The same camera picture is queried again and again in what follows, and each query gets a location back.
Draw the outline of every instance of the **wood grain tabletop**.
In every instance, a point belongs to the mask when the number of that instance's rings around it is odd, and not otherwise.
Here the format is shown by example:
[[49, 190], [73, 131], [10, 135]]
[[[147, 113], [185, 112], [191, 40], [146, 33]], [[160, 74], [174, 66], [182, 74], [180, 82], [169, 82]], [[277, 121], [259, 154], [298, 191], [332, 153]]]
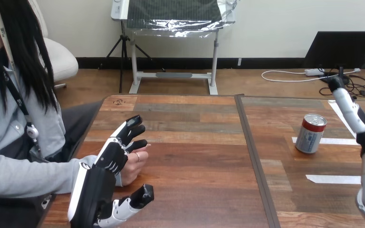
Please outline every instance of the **wood grain tabletop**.
[[[295, 148], [304, 115], [327, 119], [323, 138], [354, 139], [327, 100], [243, 97], [250, 130], [283, 228], [365, 228], [355, 205], [361, 185], [316, 184], [314, 175], [360, 176], [360, 145], [320, 144], [315, 154]], [[358, 102], [365, 110], [365, 101]]]
[[[110, 134], [140, 114], [149, 160], [141, 175], [114, 198], [142, 184], [155, 199], [125, 228], [269, 227], [233, 96], [114, 95], [94, 120], [78, 158], [98, 154]], [[44, 228], [70, 227], [69, 194], [57, 195]]]

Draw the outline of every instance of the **lanyard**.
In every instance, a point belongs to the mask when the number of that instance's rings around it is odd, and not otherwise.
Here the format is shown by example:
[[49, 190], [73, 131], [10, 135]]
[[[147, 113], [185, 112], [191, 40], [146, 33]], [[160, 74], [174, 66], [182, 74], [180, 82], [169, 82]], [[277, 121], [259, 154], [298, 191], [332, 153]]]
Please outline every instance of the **lanyard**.
[[[3, 46], [5, 47], [6, 54], [8, 56], [10, 65], [12, 66], [12, 70], [13, 70], [13, 74], [15, 75], [16, 82], [18, 84], [18, 87], [20, 88], [19, 75], [16, 71], [15, 62], [13, 60], [12, 51], [10, 49], [9, 40], [8, 40], [8, 37], [6, 34], [5, 26], [3, 25], [1, 14], [0, 14], [0, 37], [2, 38]], [[9, 90], [9, 92], [12, 94], [12, 97], [15, 99], [19, 109], [24, 114], [24, 117], [26, 119], [26, 122], [27, 122], [26, 132], [27, 132], [27, 135], [33, 140], [34, 145], [36, 146], [36, 149], [37, 149], [36, 156], [37, 156], [37, 158], [44, 161], [45, 159], [41, 154], [41, 149], [40, 149], [40, 146], [38, 145], [38, 141], [37, 141], [38, 130], [36, 129], [36, 127], [34, 127], [34, 125], [32, 123], [33, 120], [31, 118], [31, 116], [29, 115], [29, 112], [27, 111], [26, 104], [24, 103], [24, 100], [23, 100], [21, 94], [16, 89], [16, 86], [13, 83], [12, 79], [8, 76], [6, 71], [4, 72], [4, 74], [5, 74], [5, 78], [6, 78], [6, 86]]]

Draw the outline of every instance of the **human hand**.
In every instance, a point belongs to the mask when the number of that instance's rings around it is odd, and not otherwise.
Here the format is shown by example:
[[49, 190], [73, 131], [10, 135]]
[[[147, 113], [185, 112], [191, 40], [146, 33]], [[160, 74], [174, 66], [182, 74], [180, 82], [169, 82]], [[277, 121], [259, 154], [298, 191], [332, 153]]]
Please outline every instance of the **human hand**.
[[128, 154], [128, 161], [121, 170], [122, 186], [131, 184], [138, 177], [149, 157], [149, 154], [147, 153], [147, 148], [149, 146], [151, 145], [147, 144], [145, 147], [133, 150]]

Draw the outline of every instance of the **black monitor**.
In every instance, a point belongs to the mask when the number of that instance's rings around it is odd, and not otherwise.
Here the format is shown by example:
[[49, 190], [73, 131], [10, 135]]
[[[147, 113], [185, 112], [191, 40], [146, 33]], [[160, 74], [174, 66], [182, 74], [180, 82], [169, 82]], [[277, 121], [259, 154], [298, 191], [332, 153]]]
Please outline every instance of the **black monitor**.
[[365, 32], [318, 32], [303, 68], [362, 68]]

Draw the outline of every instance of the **tripod leg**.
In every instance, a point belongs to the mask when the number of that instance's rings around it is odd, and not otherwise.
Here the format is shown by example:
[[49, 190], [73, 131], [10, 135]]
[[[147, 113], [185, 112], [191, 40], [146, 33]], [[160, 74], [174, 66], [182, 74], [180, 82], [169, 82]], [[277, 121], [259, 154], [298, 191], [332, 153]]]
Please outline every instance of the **tripod leg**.
[[126, 38], [125, 37], [122, 42], [122, 49], [124, 52], [125, 68], [127, 69], [129, 67], [129, 64], [128, 64], [128, 55], [127, 55], [127, 51], [126, 51]]
[[[115, 50], [115, 48], [118, 46], [119, 42], [121, 42], [122, 38], [120, 37], [120, 39], [118, 39], [117, 43], [114, 45], [113, 49], [111, 49], [110, 53], [108, 53], [108, 55], [106, 56], [106, 60], [105, 62], [108, 61], [108, 59], [110, 58], [110, 55], [113, 53], [113, 51]], [[99, 70], [103, 68], [103, 63], [100, 64], [99, 66]]]
[[124, 43], [125, 41], [122, 41], [123, 45], [122, 45], [122, 51], [121, 51], [121, 66], [120, 66], [120, 88], [119, 88], [119, 93], [122, 93], [122, 73], [124, 71]]
[[[140, 48], [138, 45], [135, 44], [135, 47], [140, 51], [142, 52], [151, 62], [153, 62], [155, 65], [159, 66], [153, 59], [152, 57], [150, 57], [145, 51], [142, 50], [142, 48]], [[160, 69], [163, 71], [163, 72], [166, 72], [166, 70], [160, 66]]]

